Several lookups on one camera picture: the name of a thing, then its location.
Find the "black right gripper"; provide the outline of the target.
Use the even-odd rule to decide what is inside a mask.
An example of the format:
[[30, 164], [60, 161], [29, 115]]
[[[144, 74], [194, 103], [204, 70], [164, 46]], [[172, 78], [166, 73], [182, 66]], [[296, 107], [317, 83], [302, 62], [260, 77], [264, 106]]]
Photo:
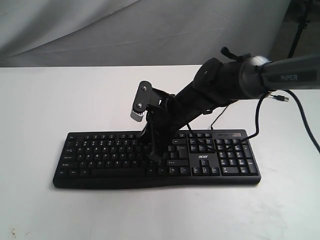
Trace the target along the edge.
[[174, 135], [192, 121], [192, 98], [190, 96], [167, 96], [160, 107], [146, 111], [146, 125], [138, 134], [138, 142], [151, 144], [148, 158], [159, 162]]

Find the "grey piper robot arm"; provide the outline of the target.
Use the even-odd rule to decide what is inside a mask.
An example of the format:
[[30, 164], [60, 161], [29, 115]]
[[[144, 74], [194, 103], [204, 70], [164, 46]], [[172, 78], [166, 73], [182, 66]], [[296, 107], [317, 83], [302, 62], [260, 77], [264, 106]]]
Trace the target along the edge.
[[146, 119], [138, 140], [151, 144], [152, 161], [161, 160], [176, 132], [200, 115], [240, 100], [264, 98], [274, 91], [320, 87], [317, 53], [278, 61], [234, 55], [226, 47], [221, 53], [229, 62], [207, 60], [176, 95], [156, 89], [145, 80], [139, 83], [130, 116], [137, 122]]

